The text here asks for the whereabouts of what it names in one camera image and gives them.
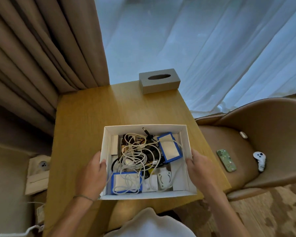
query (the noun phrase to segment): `chair seat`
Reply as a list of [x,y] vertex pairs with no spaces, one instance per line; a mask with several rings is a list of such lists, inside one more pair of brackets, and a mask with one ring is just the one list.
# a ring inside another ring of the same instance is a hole
[[[246,183],[259,175],[257,161],[253,158],[254,149],[248,140],[239,134],[239,131],[221,126],[198,126],[208,142],[213,153],[223,169],[232,189],[241,189]],[[235,163],[237,170],[228,172],[219,159],[216,151],[225,149]]]

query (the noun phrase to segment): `white controller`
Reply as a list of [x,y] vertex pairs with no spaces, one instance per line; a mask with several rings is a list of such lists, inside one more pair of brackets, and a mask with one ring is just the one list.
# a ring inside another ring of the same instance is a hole
[[266,156],[260,151],[256,151],[253,153],[253,157],[258,160],[259,171],[263,172],[265,168]]

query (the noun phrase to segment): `patterned carpet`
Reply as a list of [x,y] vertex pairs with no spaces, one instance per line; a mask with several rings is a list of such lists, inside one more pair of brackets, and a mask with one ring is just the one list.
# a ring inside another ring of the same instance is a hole
[[[296,184],[276,187],[231,205],[251,236],[296,237]],[[202,200],[174,211],[197,237],[219,236],[208,204]]]

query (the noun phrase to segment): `green phone case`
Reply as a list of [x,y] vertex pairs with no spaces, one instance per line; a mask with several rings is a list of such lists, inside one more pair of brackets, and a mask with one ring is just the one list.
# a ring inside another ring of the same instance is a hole
[[225,149],[221,149],[216,152],[228,172],[233,172],[237,169],[236,165],[230,158],[229,153]]

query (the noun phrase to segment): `chair backrest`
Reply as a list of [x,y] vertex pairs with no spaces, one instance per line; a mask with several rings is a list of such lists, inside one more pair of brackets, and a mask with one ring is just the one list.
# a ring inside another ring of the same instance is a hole
[[214,125],[245,132],[253,148],[266,155],[264,172],[245,187],[273,187],[296,182],[295,99],[258,100],[229,112]]

